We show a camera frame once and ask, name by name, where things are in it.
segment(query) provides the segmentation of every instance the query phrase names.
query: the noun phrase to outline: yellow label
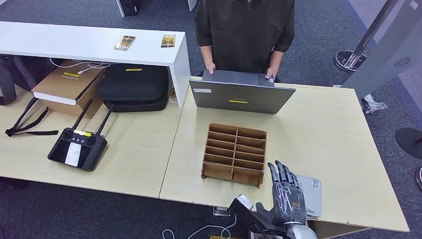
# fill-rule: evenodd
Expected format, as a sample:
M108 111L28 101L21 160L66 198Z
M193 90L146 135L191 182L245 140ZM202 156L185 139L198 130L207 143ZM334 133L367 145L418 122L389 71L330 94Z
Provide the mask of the yellow label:
M242 103L242 104L247 104L248 101L235 101L235 100L228 100L230 103Z
M74 130L73 131L73 133L77 133L77 134L80 134L80 135L84 135L84 136L88 136L88 137L90 137L91 136L91 133L88 133L88 132L83 132L83 131L80 131L80 130Z
M142 71L142 68L138 68L138 69L126 69L126 71Z
M66 75L66 76L73 76L73 77L79 77L79 75L78 75L78 74L73 74L73 73L69 73L69 72L65 72L65 73L63 73L63 75Z

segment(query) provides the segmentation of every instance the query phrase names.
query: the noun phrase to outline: cable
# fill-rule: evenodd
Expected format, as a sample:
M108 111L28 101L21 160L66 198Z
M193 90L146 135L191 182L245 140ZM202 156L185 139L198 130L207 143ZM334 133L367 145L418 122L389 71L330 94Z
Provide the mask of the cable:
M221 239L224 239L223 238L223 232L224 231L227 231L228 232L228 237L226 238L226 239L230 239L230 237L231 237L231 233L230 233L230 231L228 230L229 228L231 228L231 227L233 227L234 225L236 225L236 223L237 223L237 216L236 216L236 214L234 215L234 223L232 224L232 225L230 225L230 226L228 226L228 227L222 227L222 226L216 226L216 225L207 225L207 226L204 226L204 227L202 227L201 229L199 229L199 230L197 230L196 232L194 232L194 233L192 233L189 237L188 237L188 239L191 239L191 237L193 237L195 234L197 234L198 232L200 232L200 231L202 231L203 229L205 229L205 228L221 228L222 230L221 230L221 234L220 234L220 237L221 237ZM172 231L172 230L170 230L170 229L165 229L163 232L162 232L162 236L163 236L163 239L166 239L166 237L164 236L164 233L165 232L170 232L171 234L172 234L172 236L173 236L173 239L175 239L175 237L174 237L174 232Z
M56 63L54 63L51 58L50 58L50 62L51 62L51 64L53 64L57 67L60 67L60 68L70 68L70 67L78 66L78 65L81 65L81 64L88 64L89 68L78 72L78 75L83 74L85 71L90 70L90 69L104 69L104 68L111 66L111 63L108 63L108 62L94 62L94 61L79 62L79 63L76 63L76 64L71 65L71 66L60 66L60 65L57 65Z

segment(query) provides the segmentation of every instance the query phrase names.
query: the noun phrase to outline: laptop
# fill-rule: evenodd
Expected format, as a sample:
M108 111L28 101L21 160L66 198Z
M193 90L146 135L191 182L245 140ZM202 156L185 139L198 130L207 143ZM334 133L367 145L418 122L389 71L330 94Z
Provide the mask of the laptop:
M189 80L198 107L277 114L296 89L275 87L264 74L204 71L202 80Z

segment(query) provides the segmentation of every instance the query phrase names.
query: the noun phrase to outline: remote controller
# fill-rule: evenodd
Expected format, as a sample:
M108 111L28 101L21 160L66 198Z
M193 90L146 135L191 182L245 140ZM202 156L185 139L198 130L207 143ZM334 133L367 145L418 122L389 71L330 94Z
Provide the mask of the remote controller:
M92 101L92 99L89 100L85 105L73 127L63 130L48 154L48 159L85 171L93 171L95 169L107 145L107 140L101 135L101 131L110 116L113 106L110 107L96 133L77 130L76 128Z

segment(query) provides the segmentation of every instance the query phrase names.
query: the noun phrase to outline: wooden organizer box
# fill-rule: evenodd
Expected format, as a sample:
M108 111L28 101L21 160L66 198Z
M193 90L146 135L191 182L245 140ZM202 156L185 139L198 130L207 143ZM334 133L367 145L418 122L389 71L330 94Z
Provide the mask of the wooden organizer box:
M259 187L264 178L266 140L265 131L210 123L201 177Z

